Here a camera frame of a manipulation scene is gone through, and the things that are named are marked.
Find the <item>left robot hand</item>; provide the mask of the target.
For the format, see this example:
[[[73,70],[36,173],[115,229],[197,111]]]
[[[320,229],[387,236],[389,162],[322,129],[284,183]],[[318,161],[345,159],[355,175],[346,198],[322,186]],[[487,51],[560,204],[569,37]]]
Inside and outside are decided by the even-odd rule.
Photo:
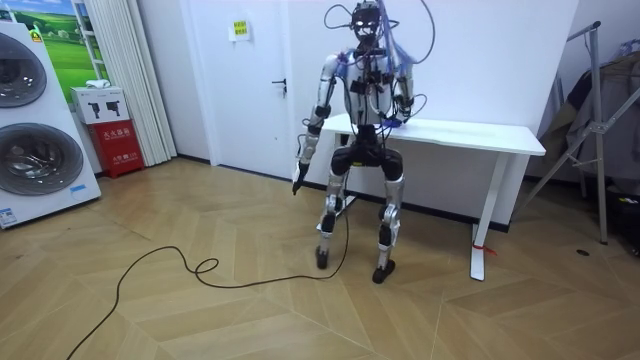
[[[304,183],[304,179],[310,167],[309,161],[298,161],[292,176],[292,193],[296,195]]]

